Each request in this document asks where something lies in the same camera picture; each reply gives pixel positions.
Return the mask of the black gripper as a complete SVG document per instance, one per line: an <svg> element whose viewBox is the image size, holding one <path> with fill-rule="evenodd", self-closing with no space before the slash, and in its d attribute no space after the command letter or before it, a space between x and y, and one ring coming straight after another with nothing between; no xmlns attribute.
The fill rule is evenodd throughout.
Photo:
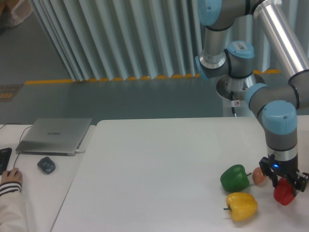
<svg viewBox="0 0 309 232"><path fill-rule="evenodd" d="M304 192L309 182L308 173L300 173L298 169L298 155L286 161L275 159L272 154L268 157L263 157L259 161L260 168L264 176L272 181L272 186L275 188L278 184L278 176L284 179L283 186L296 196L298 192Z"/></svg>

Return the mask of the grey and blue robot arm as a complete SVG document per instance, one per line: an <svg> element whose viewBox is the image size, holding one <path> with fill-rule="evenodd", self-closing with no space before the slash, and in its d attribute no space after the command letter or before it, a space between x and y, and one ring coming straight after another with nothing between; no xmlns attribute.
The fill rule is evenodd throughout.
<svg viewBox="0 0 309 232"><path fill-rule="evenodd" d="M285 17L280 0L200 0L198 17L205 27L204 47L196 57L203 79L225 75L230 85L245 83L244 100L264 129L267 156L260 160L263 175L277 186L286 179L293 194L309 181L298 169L297 110L309 105L309 60ZM288 79L286 86L270 88L253 74L253 46L234 41L225 46L228 29L239 17L257 20Z"/></svg>

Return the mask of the person's hand on mouse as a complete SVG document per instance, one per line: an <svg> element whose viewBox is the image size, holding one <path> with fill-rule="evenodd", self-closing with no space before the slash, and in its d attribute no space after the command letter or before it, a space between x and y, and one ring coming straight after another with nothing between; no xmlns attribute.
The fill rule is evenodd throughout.
<svg viewBox="0 0 309 232"><path fill-rule="evenodd" d="M0 182L0 193L21 191L23 183L22 172L19 168L13 168L10 171L6 170L2 173Z"/></svg>

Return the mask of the white striped sleeve forearm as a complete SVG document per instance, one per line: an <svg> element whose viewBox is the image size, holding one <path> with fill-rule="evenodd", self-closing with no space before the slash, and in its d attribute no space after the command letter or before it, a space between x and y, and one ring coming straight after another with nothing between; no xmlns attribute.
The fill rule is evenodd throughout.
<svg viewBox="0 0 309 232"><path fill-rule="evenodd" d="M6 182L0 185L0 231L27 232L27 216L22 185L18 182Z"/></svg>

